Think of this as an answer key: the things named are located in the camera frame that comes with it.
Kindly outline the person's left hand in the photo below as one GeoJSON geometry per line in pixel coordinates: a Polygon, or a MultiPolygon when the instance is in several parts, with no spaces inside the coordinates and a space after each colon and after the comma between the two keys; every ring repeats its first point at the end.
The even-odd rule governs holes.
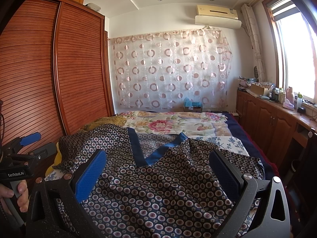
{"type": "MultiPolygon", "coordinates": [[[[17,198],[17,205],[22,213],[27,212],[29,208],[29,190],[27,187],[26,180],[21,180],[17,186],[17,191],[20,196],[17,198]]],[[[13,190],[1,184],[1,205],[6,214],[12,215],[10,209],[8,208],[5,198],[16,198],[16,195],[13,190]]]]}

